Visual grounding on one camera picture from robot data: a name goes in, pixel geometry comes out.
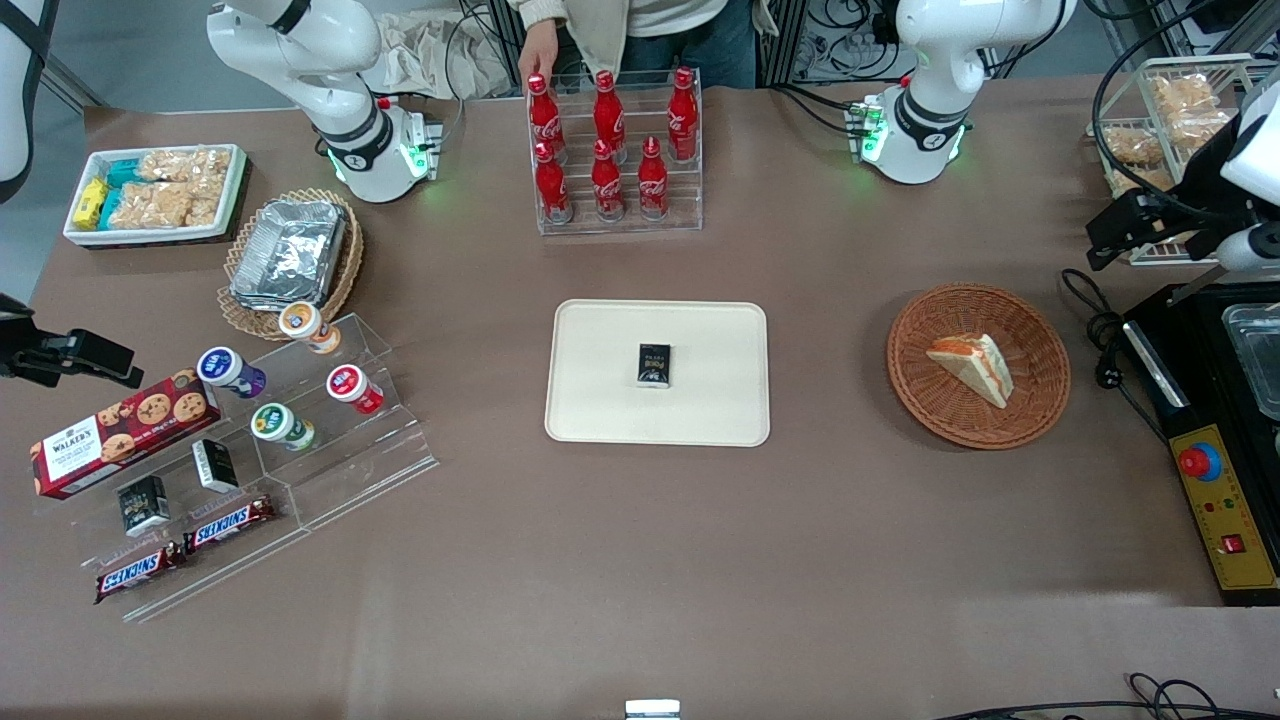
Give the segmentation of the person's bare hand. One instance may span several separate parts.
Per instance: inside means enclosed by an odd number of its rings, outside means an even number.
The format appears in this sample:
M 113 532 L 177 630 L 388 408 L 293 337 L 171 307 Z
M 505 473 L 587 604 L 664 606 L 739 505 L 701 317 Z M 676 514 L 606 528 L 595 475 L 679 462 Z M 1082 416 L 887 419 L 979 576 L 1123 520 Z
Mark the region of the person's bare hand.
M 531 76 L 548 76 L 554 70 L 559 50 L 558 20 L 556 18 L 539 20 L 526 28 L 518 58 L 518 77 L 522 81 L 525 95 L 529 94 Z

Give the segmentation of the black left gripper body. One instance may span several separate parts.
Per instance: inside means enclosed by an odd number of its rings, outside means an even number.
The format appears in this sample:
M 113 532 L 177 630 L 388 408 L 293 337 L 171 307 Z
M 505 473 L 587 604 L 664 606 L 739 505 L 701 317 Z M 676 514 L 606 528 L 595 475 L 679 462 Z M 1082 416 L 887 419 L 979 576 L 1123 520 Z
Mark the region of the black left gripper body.
M 1236 155 L 1243 118 L 1235 114 L 1192 154 L 1181 181 L 1166 192 L 1170 199 L 1146 193 L 1149 200 L 1139 246 L 1188 233 L 1189 252 L 1212 252 L 1230 233 L 1257 222 L 1257 200 L 1222 176 L 1228 160 Z

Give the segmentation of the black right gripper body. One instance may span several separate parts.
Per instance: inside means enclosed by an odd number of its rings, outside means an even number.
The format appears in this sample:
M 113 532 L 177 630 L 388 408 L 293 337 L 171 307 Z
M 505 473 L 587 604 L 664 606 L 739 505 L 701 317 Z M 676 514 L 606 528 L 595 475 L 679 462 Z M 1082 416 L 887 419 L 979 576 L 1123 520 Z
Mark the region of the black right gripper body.
M 81 370 L 68 355 L 72 337 L 41 331 L 35 311 L 9 295 L 1 296 L 1 375 L 36 384 L 58 384 Z

